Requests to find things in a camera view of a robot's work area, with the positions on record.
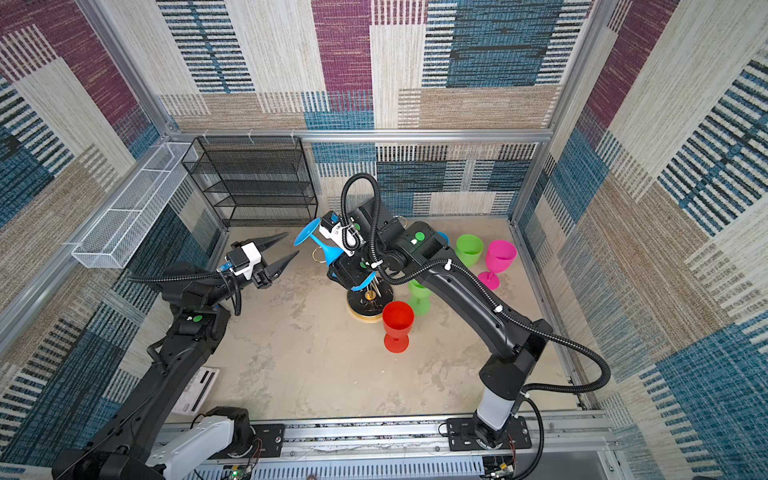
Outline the red wine glass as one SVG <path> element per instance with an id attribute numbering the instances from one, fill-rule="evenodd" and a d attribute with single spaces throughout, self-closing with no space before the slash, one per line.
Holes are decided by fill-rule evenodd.
<path id="1" fill-rule="evenodd" d="M 384 308 L 382 312 L 382 323 L 385 329 L 384 346 L 389 352 L 399 354 L 407 350 L 414 320 L 415 313 L 405 302 L 393 301 Z"/>

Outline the green wine glass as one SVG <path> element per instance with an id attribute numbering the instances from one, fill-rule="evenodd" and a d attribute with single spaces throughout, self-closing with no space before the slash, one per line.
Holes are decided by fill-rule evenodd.
<path id="1" fill-rule="evenodd" d="M 463 234 L 459 236 L 455 244 L 455 253 L 466 267 L 471 267 L 478 263 L 485 249 L 483 240 L 473 234 Z"/>
<path id="2" fill-rule="evenodd" d="M 425 316 L 431 308 L 430 297 L 432 291 L 421 285 L 417 280 L 411 280 L 408 283 L 411 298 L 408 304 L 411 306 L 416 316 Z"/>

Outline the pink wine glass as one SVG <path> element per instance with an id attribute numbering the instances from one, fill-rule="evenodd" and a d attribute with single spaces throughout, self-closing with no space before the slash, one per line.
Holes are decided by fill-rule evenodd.
<path id="1" fill-rule="evenodd" d="M 511 266 L 517 255 L 517 248 L 511 242 L 506 240 L 492 241 L 486 252 L 486 270 L 478 275 L 478 279 L 488 289 L 496 290 L 501 284 L 499 275 Z"/>

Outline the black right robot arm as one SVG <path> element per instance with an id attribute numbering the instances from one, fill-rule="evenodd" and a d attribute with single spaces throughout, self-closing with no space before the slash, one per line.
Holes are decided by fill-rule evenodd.
<path id="1" fill-rule="evenodd" d="M 416 221 L 403 227 L 384 208 L 374 176 L 352 175 L 342 187 L 339 212 L 325 219 L 339 231 L 343 250 L 328 263 L 330 280 L 349 291 L 363 290 L 375 280 L 391 286 L 415 280 L 445 301 L 483 340 L 490 357 L 479 372 L 484 391 L 473 414 L 473 436 L 482 447 L 500 446 L 509 420 L 529 392 L 577 395 L 601 389 L 610 380 L 610 366 L 600 354 L 555 334 L 547 321 L 532 321 L 507 305 L 429 224 Z M 593 361 L 599 377 L 584 385 L 529 382 L 550 342 Z"/>

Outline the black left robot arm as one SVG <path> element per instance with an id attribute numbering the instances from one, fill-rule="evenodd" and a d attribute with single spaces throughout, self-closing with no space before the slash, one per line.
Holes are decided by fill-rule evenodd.
<path id="1" fill-rule="evenodd" d="M 235 242 L 224 263 L 205 270 L 176 262 L 161 274 L 130 276 L 157 289 L 172 323 L 146 351 L 151 365 L 120 409 L 81 449 L 65 449 L 52 467 L 55 479 L 183 479 L 216 454 L 249 454 L 255 439 L 246 410 L 226 407 L 156 448 L 167 416 L 185 388 L 221 344 L 232 316 L 242 312 L 242 291 L 270 287 L 294 259 L 273 263 L 263 253 L 284 233 Z"/>

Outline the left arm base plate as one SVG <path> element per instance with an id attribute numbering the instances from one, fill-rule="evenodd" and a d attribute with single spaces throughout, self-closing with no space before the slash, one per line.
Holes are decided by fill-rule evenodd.
<path id="1" fill-rule="evenodd" d="M 244 459 L 255 463 L 265 458 L 281 455 L 286 425 L 281 423 L 256 423 L 251 425 L 251 436 Z"/>

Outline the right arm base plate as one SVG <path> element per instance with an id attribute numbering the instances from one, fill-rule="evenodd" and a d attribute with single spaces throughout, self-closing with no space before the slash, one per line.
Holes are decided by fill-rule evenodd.
<path id="1" fill-rule="evenodd" d="M 530 430 L 523 417 L 510 416 L 501 430 L 493 430 L 477 416 L 449 418 L 447 439 L 451 451 L 511 450 L 532 447 Z"/>

